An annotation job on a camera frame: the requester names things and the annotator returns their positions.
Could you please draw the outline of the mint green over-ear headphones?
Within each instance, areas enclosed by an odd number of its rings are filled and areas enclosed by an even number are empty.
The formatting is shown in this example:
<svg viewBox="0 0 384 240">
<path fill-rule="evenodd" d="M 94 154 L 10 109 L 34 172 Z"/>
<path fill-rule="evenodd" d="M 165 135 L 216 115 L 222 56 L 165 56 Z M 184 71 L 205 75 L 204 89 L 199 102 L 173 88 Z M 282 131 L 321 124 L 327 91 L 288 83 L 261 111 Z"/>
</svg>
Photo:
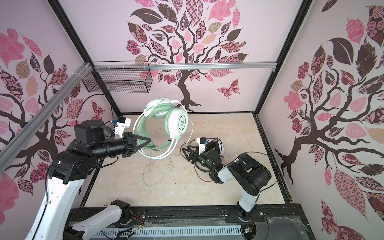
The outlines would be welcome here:
<svg viewBox="0 0 384 240">
<path fill-rule="evenodd" d="M 147 119 L 164 119 L 165 132 L 170 137 L 170 140 L 162 145 L 157 146 L 151 142 L 147 147 L 139 150 L 144 157 L 160 160 L 170 156 L 181 136 L 186 132 L 189 123 L 187 110 L 183 105 L 178 108 L 175 104 L 180 105 L 181 102 L 168 98 L 152 100 L 136 119 L 133 127 L 135 135 L 149 138 L 146 129 Z"/>
</svg>

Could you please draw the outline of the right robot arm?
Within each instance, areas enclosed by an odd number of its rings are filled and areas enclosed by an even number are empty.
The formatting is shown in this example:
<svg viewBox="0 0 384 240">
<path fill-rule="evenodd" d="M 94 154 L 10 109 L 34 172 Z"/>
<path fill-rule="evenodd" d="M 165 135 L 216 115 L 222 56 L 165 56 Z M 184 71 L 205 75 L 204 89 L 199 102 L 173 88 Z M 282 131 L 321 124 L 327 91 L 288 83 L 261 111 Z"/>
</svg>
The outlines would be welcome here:
<svg viewBox="0 0 384 240">
<path fill-rule="evenodd" d="M 238 218 L 243 222 L 253 219 L 256 203 L 260 193 L 270 179 L 271 172 L 248 153 L 240 154 L 227 165 L 222 164 L 221 152 L 210 150 L 199 153 L 199 149 L 192 146 L 182 148 L 182 153 L 191 164 L 199 163 L 208 169 L 211 180 L 216 184 L 223 184 L 236 180 L 243 189 L 242 196 L 237 203 Z"/>
</svg>

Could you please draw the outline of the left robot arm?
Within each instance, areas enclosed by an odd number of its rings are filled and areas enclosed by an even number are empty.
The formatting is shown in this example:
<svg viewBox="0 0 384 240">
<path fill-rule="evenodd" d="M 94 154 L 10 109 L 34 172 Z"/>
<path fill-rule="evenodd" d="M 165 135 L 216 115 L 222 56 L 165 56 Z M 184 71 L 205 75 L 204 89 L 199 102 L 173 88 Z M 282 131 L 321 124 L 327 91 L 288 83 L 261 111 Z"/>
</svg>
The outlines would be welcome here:
<svg viewBox="0 0 384 240">
<path fill-rule="evenodd" d="M 130 204 L 115 200 L 88 219 L 66 224 L 73 202 L 85 179 L 105 158 L 127 158 L 151 142 L 150 138 L 123 133 L 106 138 L 113 131 L 101 120 L 87 120 L 74 127 L 76 138 L 50 165 L 45 181 L 45 197 L 27 235 L 28 240 L 89 240 L 114 223 L 132 219 Z"/>
</svg>

